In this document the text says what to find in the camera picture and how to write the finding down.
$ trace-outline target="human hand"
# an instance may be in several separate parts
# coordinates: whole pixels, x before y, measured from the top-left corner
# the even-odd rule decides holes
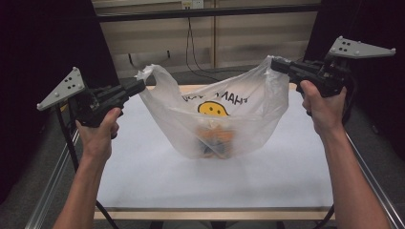
[[[342,115],[346,88],[339,95],[322,97],[315,85],[303,80],[300,83],[305,97],[303,107],[312,114],[314,129],[320,136],[343,130]]]
[[[120,108],[110,110],[97,128],[84,127],[76,121],[83,142],[82,159],[89,158],[93,162],[105,163],[110,158],[111,136],[116,135],[119,129],[117,119],[120,112]]]

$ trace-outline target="white table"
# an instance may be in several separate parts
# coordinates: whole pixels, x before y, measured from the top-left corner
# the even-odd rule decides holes
[[[322,142],[291,90],[266,145],[231,159],[189,159],[139,96],[125,103],[97,199],[113,219],[322,219],[332,205]],[[95,219],[104,219],[96,210]]]

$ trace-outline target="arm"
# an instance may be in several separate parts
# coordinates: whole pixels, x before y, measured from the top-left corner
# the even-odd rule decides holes
[[[104,166],[111,155],[111,135],[116,134],[120,109],[111,110],[98,128],[76,122],[83,156],[70,193],[53,228],[93,228],[96,196]]]
[[[338,228],[390,228],[341,122],[346,89],[340,95],[323,98],[309,81],[302,81],[301,87],[303,106],[312,113],[314,129],[325,147]]]

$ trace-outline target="white plastic bag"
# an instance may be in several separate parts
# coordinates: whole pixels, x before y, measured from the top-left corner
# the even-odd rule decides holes
[[[138,78],[153,75],[157,85],[140,97],[173,147],[191,158],[230,158],[262,147],[288,108],[288,77],[258,67],[182,94],[163,67],[151,65]]]

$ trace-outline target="smiley face print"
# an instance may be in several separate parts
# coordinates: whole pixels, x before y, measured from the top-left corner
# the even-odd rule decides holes
[[[222,104],[213,101],[206,101],[200,104],[199,113],[205,115],[215,115],[215,116],[228,116],[225,107]]]

